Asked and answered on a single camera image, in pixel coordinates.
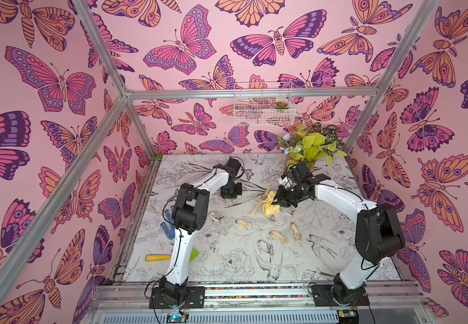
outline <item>wall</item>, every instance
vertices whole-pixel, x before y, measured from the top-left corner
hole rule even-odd
[[[52,190],[49,186],[56,183],[54,178],[59,178],[65,173],[68,162],[72,161],[71,153],[80,150],[80,146],[63,143],[63,140],[80,135],[84,145],[99,126],[106,108],[117,98],[111,83],[104,82],[102,71],[88,67],[89,48],[79,17],[69,8],[67,2],[27,2],[20,3],[19,6],[10,2],[0,2],[0,263],[22,236],[34,218],[35,211],[44,203]],[[28,71],[25,68],[20,71],[17,66],[20,66],[26,53],[30,55],[25,59],[28,60],[25,64],[30,64],[32,69]],[[60,75],[64,76],[63,81],[59,81]],[[32,81],[25,83],[22,77]],[[67,91],[65,102],[64,90]],[[62,136],[66,138],[59,139],[53,134],[62,129],[61,127],[64,132]],[[134,150],[136,146],[141,145],[140,139],[133,127],[130,126],[129,131],[130,148]],[[117,146],[119,152],[122,146],[127,148],[121,133],[117,131],[106,139],[106,145],[112,150]],[[70,239],[79,230],[85,230],[86,236],[86,244],[82,250],[85,263],[81,274],[86,275],[90,263],[93,262],[89,257],[93,250],[93,238],[101,224],[108,230],[110,241],[114,241],[112,262],[105,265],[105,272],[101,274],[108,275],[120,246],[117,234],[125,226],[122,223],[120,228],[114,229],[109,221],[98,213],[98,204],[106,198],[115,197],[115,194],[121,194],[126,185],[136,185],[136,171],[139,171],[142,177],[147,167],[139,167],[138,158],[133,152],[127,182],[120,180],[118,185],[106,170],[107,159],[103,149],[97,153],[99,156],[92,160],[88,171],[101,171],[99,187],[104,189],[93,198],[94,206],[88,214],[89,218],[85,212],[75,210],[69,215],[72,217],[70,221],[59,225],[54,233],[48,232],[31,256],[18,283],[30,279],[42,281],[50,271],[51,262],[54,260],[55,266],[60,263],[61,255]],[[49,177],[38,177],[48,175],[48,169],[56,175],[50,174],[50,180]],[[85,173],[83,180],[88,176],[89,174]],[[42,180],[48,185],[41,186]],[[76,217],[74,213],[85,218]],[[37,295],[37,291],[42,291],[44,286],[38,283],[29,283],[23,288],[12,290],[5,302],[16,303],[14,298],[35,291],[36,295],[25,295],[25,302],[28,307],[37,307],[36,320],[41,318],[41,322],[68,323],[72,320],[77,300],[86,282],[86,278],[79,278],[68,286],[57,283],[63,297],[63,312],[53,308],[49,301],[43,303],[43,295]],[[66,313],[70,316],[65,319],[62,315]],[[25,316],[17,322],[27,320],[28,317]]]
[[[351,164],[368,197],[400,210],[407,246],[398,263],[439,322],[468,323],[468,1],[440,4],[395,89],[407,98],[378,107]]]
[[[233,6],[226,0],[154,1],[146,6],[104,1],[97,3],[92,11],[103,30],[121,42],[115,47],[120,56],[114,58],[129,90],[234,89],[236,82],[249,81],[257,82],[253,87],[265,84],[268,88],[344,87],[376,85],[395,42],[418,9],[419,1],[391,1],[379,8],[378,1],[371,3],[376,12],[390,6],[389,15],[374,15],[374,10],[365,10],[350,1],[320,4],[313,0],[302,1],[300,6],[294,5],[292,0],[265,2],[266,13],[252,15],[247,14],[248,7]],[[302,23],[309,24],[310,29],[303,28]],[[278,34],[269,32],[277,29]],[[241,44],[247,42],[252,46],[253,57],[242,49]],[[339,49],[336,43],[343,46]],[[186,64],[179,65],[178,60]],[[237,87],[249,85],[240,83]],[[316,101],[304,119],[311,116],[324,124],[340,124],[339,120],[345,121],[350,107],[360,106],[361,110],[367,98],[344,97],[333,110],[319,108],[312,114],[326,99],[297,99],[300,103],[296,117],[301,118]],[[163,152],[192,151],[190,146],[186,150],[185,143],[196,147],[196,151],[210,152],[200,149],[199,145],[215,137],[222,139],[224,133],[235,126],[232,118],[224,113],[225,107],[233,104],[232,99],[182,101],[135,102],[138,108],[141,106],[141,114],[149,116],[142,118],[149,126],[146,127],[149,137],[158,143],[159,134],[167,132],[169,139],[176,143],[174,149]],[[208,127],[210,131],[203,135],[207,137],[202,138],[197,130],[189,130],[195,132],[189,136],[172,128],[191,124],[179,119],[189,121],[186,113],[193,115],[196,103],[211,116],[216,126]],[[258,147],[256,130],[276,135],[285,132],[279,126],[249,126],[250,144],[234,147],[235,152],[246,149],[254,153],[266,152]]]

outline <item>butterfly wing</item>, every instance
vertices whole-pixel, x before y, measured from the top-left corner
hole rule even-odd
[[[82,245],[85,243],[85,230],[75,234],[59,262],[54,280],[60,285],[69,285],[81,276],[83,260]]]
[[[270,133],[267,131],[255,131],[254,137],[256,138],[256,141],[258,143],[261,143],[257,147],[263,148],[267,152],[275,150],[276,147],[279,145],[279,138],[274,133]]]
[[[371,63],[371,68],[369,70],[376,72],[378,70],[381,70],[382,68],[385,68],[389,63],[389,60],[393,56],[395,49],[396,47],[387,48],[378,53],[378,55],[376,55],[375,59]]]
[[[93,199],[99,190],[99,185],[101,184],[100,180],[101,172],[97,170],[89,175],[85,182],[81,184],[76,207],[76,214],[78,217],[88,217],[91,220],[90,213],[93,210]]]
[[[328,121],[333,118],[335,106],[340,101],[341,96],[331,96],[321,102],[320,105],[315,107],[310,113],[310,117],[318,121]]]

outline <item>yellow handle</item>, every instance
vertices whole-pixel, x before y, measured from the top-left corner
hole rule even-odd
[[[146,256],[146,262],[169,260],[169,259],[171,259],[170,254],[148,254]]]

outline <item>bird drawing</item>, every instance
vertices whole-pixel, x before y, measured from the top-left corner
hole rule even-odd
[[[311,249],[313,250],[313,253],[315,253],[315,255],[317,256],[317,258],[319,258],[319,260],[321,260],[321,262],[328,268],[331,270],[331,268],[328,266],[328,264],[326,263],[326,260],[329,260],[331,258],[333,258],[334,260],[335,259],[335,256],[338,256],[334,250],[330,249],[329,247],[327,247],[326,245],[326,242],[329,242],[331,244],[333,244],[333,242],[331,242],[330,240],[324,238],[324,237],[320,237],[320,236],[317,236],[317,235],[313,235],[313,234],[310,234],[310,237],[306,239],[308,242],[311,242],[313,243],[311,245]]]
[[[264,239],[259,239],[257,241],[257,246],[254,246],[254,252],[256,254],[256,260],[259,267],[268,271],[267,279],[277,280],[281,275],[281,269],[283,268],[283,252],[281,252],[281,263],[279,263],[279,265],[274,260],[272,244],[266,242]],[[269,261],[265,260],[260,252],[268,255]]]

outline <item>pink butterfly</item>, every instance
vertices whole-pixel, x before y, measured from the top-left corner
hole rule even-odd
[[[101,16],[97,15],[96,13],[93,13],[93,19],[95,20],[95,23],[97,24],[97,27],[99,28],[99,31],[101,32],[101,36],[104,42],[106,43],[106,46],[108,47],[109,53],[112,56],[112,60],[115,63],[115,67],[118,68],[119,70],[135,72],[135,70],[132,67],[130,67],[129,65],[127,65],[126,63],[118,59],[120,57],[120,54],[117,52],[137,53],[139,50],[117,39],[112,39],[113,36],[109,32],[108,27],[106,27],[106,25],[104,24]],[[90,36],[88,35],[88,33],[86,32],[86,29],[83,26],[82,22],[81,22],[81,27],[82,27],[82,30],[85,32],[88,45],[90,45],[90,52],[88,53],[88,67],[89,68],[94,67],[97,61],[99,61],[99,65],[101,65],[101,58],[99,57],[99,54],[95,50],[95,46],[93,45],[93,42],[90,39]],[[104,66],[103,66],[104,83],[106,83],[107,79],[108,79],[108,73],[106,69],[104,69]]]
[[[139,165],[140,167],[144,167],[146,165],[149,165],[151,163],[151,159],[149,158],[149,155],[147,154],[147,151],[143,149],[140,146],[135,146],[135,153],[139,157]]]
[[[157,141],[153,140],[153,149],[157,154],[167,154],[171,150],[176,150],[178,147],[176,142],[169,138],[169,134],[167,132],[159,133],[157,136]]]
[[[38,95],[46,112],[60,112],[63,102],[68,100],[72,113],[85,114],[85,99],[92,97],[92,90],[96,86],[93,76],[76,72],[65,80],[64,73],[61,75],[58,71],[58,78],[42,60],[11,46],[7,46],[5,59],[18,69],[23,82],[39,89]]]
[[[150,68],[158,66],[164,70],[176,68],[189,75],[196,68],[196,62],[192,59],[195,55],[205,60],[216,53],[211,42],[206,38],[211,31],[211,26],[207,23],[208,13],[209,11],[200,5],[191,9],[180,27],[182,41],[177,39],[176,46],[164,45],[150,50],[144,57],[147,66]]]
[[[115,154],[108,146],[104,146],[103,149],[104,155],[108,159],[108,170],[113,173],[113,180],[117,182],[122,177],[122,180],[126,181],[126,172],[130,169],[131,149],[126,151],[126,154],[124,154],[124,147],[121,149],[120,154],[116,146]]]
[[[356,139],[356,144],[364,150],[364,152],[367,152],[369,156],[373,154],[373,146],[371,145],[371,139],[369,138],[373,133],[370,132],[371,128],[376,124],[378,121],[378,112],[375,114],[371,115],[369,120],[367,121],[366,126],[364,126],[364,129],[362,130],[361,135],[359,136],[358,139]]]
[[[211,139],[206,140],[199,147],[202,150],[209,151],[220,151],[223,153],[232,153],[234,152],[234,146],[245,147],[249,145],[249,141],[246,139],[246,136],[249,134],[249,126],[246,123],[241,123],[234,126],[227,136],[224,136],[223,139]]]
[[[188,112],[185,112],[187,117],[189,119],[179,119],[183,123],[190,123],[190,124],[180,124],[171,127],[173,131],[177,132],[186,132],[187,134],[196,134],[198,132],[199,135],[207,135],[207,132],[209,128],[216,128],[216,124],[213,123],[212,117],[210,114],[206,113],[205,110],[203,109],[203,106],[200,104],[195,104],[195,118],[196,120],[192,117],[192,115]]]
[[[359,110],[360,105],[351,106],[346,113],[346,120],[338,120],[340,126],[338,128],[337,136],[341,139],[345,139],[349,136],[349,133],[356,124],[356,120],[359,118],[361,111]]]
[[[312,49],[313,42],[295,37],[315,38],[324,26],[324,21],[326,21],[326,10],[311,11],[292,22],[282,35],[278,31],[282,27],[279,27],[275,31],[269,31],[273,32],[273,37],[260,34],[246,35],[233,40],[230,47],[246,59],[251,59],[257,54],[252,61],[255,66],[274,65],[276,51],[279,55],[284,55],[285,47],[290,56],[296,59],[302,52]]]

